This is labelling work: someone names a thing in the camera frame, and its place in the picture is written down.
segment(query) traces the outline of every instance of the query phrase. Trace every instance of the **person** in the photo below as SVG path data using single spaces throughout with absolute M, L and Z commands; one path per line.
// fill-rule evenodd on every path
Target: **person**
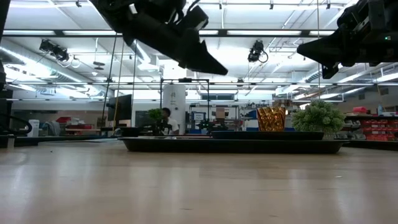
M 163 134 L 164 135 L 179 134 L 179 131 L 180 131 L 180 128 L 178 127 L 177 121 L 170 118 L 171 113 L 172 112 L 170 111 L 170 109 L 162 108 L 163 120 L 165 120 L 167 122 L 167 124 L 171 125 L 171 129 L 170 128 L 165 128 L 163 130 Z

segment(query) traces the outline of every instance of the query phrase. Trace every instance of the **computer screen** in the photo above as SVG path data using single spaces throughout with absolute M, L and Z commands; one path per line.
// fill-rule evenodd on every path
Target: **computer screen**
M 116 110 L 116 99 L 118 99 L 118 109 Z M 116 121 L 131 119 L 131 94 L 110 98 L 108 107 L 108 121 L 113 121 L 116 113 Z

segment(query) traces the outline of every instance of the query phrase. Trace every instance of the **gold glass vase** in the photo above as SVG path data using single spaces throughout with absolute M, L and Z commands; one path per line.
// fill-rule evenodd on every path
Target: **gold glass vase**
M 257 109 L 260 131 L 283 131 L 285 129 L 285 108 L 264 107 Z

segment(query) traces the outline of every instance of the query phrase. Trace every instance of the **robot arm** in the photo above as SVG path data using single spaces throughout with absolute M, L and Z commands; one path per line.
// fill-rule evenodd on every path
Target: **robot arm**
M 324 79 L 338 72 L 339 63 L 398 62 L 397 12 L 395 0 L 359 0 L 345 9 L 332 35 L 302 44 L 297 52 L 321 63 Z
M 208 53 L 205 41 L 200 42 L 199 30 L 207 25 L 208 16 L 199 6 L 191 5 L 184 16 L 186 0 L 90 1 L 131 48 L 137 39 L 178 61 L 182 68 L 227 74 L 227 69 Z

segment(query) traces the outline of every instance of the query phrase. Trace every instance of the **table surface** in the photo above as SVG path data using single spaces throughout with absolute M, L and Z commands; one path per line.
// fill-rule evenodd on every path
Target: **table surface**
M 65 128 L 65 131 L 101 131 L 100 129 L 76 129 L 76 128 Z
M 398 220 L 398 152 L 166 154 L 99 142 L 1 149 L 0 223 Z

